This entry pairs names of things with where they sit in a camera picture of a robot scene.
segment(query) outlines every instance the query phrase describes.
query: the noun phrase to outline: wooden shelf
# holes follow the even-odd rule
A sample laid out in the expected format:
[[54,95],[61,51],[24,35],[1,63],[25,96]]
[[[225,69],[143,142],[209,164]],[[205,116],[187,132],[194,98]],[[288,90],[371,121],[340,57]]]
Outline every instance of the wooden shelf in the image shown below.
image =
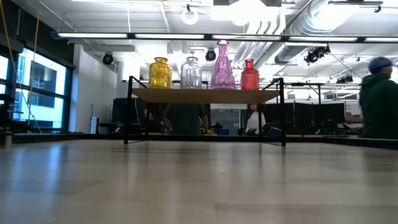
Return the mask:
[[259,104],[279,96],[276,90],[132,89],[149,103]]

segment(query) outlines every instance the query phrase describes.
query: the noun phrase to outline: man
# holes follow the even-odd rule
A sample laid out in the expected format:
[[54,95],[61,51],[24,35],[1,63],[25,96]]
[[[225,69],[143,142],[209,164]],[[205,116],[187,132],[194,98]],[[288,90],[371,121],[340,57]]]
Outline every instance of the man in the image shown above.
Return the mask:
[[363,78],[359,104],[363,114],[363,137],[398,139],[398,85],[391,81],[392,62],[384,57],[369,63],[372,75]]
[[208,129],[208,119],[205,107],[196,103],[169,104],[164,114],[164,125],[171,129],[173,134],[200,135],[200,120],[203,122],[205,133]]

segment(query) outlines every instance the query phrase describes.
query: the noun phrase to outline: pink glass vase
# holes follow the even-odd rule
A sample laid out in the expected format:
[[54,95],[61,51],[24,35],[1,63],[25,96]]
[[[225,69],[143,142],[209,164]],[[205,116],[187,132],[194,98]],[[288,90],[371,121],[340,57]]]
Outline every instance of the pink glass vase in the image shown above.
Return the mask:
[[231,63],[227,51],[228,42],[221,40],[218,43],[218,58],[213,76],[211,77],[211,88],[219,90],[235,89],[235,79],[232,74]]
[[259,71],[254,69],[253,59],[247,59],[246,69],[241,76],[242,90],[258,90],[259,89]]

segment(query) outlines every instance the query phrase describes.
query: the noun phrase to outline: glass vase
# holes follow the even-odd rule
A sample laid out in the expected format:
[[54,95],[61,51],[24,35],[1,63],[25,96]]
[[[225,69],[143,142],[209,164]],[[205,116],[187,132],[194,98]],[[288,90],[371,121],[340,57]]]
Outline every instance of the glass vase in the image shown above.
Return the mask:
[[155,62],[149,66],[149,87],[170,88],[172,82],[172,70],[167,65],[167,58],[156,57]]
[[241,75],[242,90],[258,90],[259,89],[259,71],[254,69],[254,60],[247,59],[246,68]]
[[211,77],[211,88],[233,90],[235,89],[235,79],[232,74],[231,63],[229,62],[227,55],[228,42],[221,40],[217,44],[218,58],[213,76]]
[[181,88],[201,88],[201,65],[196,57],[187,57],[181,66]]

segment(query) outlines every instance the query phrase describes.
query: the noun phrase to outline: hat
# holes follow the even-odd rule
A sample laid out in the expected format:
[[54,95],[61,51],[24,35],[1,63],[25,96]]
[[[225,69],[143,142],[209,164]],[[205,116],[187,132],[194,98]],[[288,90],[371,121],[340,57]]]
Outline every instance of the hat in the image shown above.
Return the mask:
[[378,57],[378,58],[374,58],[373,60],[371,60],[368,68],[372,74],[377,74],[377,73],[381,72],[382,68],[388,67],[391,65],[392,65],[392,62],[388,58]]

